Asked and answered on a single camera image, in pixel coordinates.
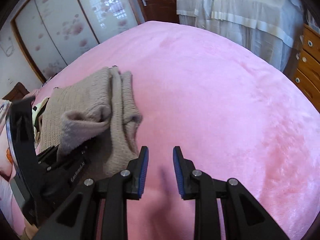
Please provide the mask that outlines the wooden drawer chest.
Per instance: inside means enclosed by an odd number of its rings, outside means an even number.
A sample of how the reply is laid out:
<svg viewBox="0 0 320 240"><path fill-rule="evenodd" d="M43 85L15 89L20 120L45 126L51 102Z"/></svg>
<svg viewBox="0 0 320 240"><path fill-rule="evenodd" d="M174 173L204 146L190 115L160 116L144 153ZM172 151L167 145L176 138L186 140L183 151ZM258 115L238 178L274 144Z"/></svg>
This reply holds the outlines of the wooden drawer chest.
<svg viewBox="0 0 320 240"><path fill-rule="evenodd" d="M319 33L310 26L304 25L302 47L297 54L298 67L292 82L301 90L307 99L319 111L320 103L320 38Z"/></svg>

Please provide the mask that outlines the dark wooden headboard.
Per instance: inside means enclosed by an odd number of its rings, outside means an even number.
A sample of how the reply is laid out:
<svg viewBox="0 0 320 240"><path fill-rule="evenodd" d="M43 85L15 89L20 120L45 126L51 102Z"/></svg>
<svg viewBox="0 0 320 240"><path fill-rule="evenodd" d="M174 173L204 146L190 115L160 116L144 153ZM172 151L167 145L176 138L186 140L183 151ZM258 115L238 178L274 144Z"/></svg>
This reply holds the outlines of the dark wooden headboard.
<svg viewBox="0 0 320 240"><path fill-rule="evenodd" d="M14 88L5 97L3 97L3 100L13 102L23 99L27 94L29 94L29 91L21 82L18 82Z"/></svg>

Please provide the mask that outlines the pale yellow folded garment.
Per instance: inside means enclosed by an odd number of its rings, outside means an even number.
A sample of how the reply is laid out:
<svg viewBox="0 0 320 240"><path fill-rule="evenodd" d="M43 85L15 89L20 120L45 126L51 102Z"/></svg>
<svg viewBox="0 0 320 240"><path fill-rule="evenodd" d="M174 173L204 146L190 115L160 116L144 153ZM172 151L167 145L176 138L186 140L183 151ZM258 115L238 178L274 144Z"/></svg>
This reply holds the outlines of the pale yellow folded garment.
<svg viewBox="0 0 320 240"><path fill-rule="evenodd" d="M44 111L46 110L48 101L49 101L49 98L46 97L40 103L36 104L32 108L32 121L33 121L35 145L38 145L40 142L42 118L43 118Z"/></svg>

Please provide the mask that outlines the pink cartoon pillow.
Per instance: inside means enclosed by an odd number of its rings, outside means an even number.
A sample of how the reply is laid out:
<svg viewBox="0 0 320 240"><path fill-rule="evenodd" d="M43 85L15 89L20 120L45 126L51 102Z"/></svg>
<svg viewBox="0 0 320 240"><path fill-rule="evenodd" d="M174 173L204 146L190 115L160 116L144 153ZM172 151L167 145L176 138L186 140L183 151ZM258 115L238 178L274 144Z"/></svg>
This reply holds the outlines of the pink cartoon pillow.
<svg viewBox="0 0 320 240"><path fill-rule="evenodd" d="M11 102L8 100L1 99L1 144L0 144L0 158L1 158L1 177L6 181L10 180L12 173L12 158L10 148L7 139L6 130L6 116L10 108Z"/></svg>

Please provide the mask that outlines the pink bed sheet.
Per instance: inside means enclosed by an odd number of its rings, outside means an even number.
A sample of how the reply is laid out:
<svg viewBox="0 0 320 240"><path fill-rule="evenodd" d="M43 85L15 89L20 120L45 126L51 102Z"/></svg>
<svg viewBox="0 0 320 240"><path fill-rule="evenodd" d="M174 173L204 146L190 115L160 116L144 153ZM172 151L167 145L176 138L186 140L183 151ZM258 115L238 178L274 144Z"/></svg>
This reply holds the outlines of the pink bed sheet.
<svg viewBox="0 0 320 240"><path fill-rule="evenodd" d="M212 178L236 178L290 239L319 213L319 112L280 71L203 29L146 22L94 47L43 86L37 102L103 67L133 75L149 148L142 199L128 203L129 239L192 239L172 150Z"/></svg>

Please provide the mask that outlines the floral sliding wardrobe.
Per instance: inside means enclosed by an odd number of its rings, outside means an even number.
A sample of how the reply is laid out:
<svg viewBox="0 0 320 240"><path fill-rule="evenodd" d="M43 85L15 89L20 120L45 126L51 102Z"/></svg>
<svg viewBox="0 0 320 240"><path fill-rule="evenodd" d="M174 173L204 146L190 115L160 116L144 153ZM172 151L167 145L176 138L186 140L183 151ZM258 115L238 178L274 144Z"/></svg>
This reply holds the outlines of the floral sliding wardrobe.
<svg viewBox="0 0 320 240"><path fill-rule="evenodd" d="M11 22L23 55L42 82L137 25L130 0L23 0Z"/></svg>

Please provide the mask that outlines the beige knit sweater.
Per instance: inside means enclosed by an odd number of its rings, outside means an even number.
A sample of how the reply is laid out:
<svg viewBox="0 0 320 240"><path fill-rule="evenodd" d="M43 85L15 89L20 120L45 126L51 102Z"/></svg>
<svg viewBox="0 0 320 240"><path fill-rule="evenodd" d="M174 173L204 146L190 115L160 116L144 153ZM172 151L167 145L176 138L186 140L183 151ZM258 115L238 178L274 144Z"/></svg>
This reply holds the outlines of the beige knit sweater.
<svg viewBox="0 0 320 240"><path fill-rule="evenodd" d="M104 179L138 157L136 131L141 122L131 72L104 67L71 86L53 89L42 119L41 150L57 146L62 160L91 140L91 163L84 178Z"/></svg>

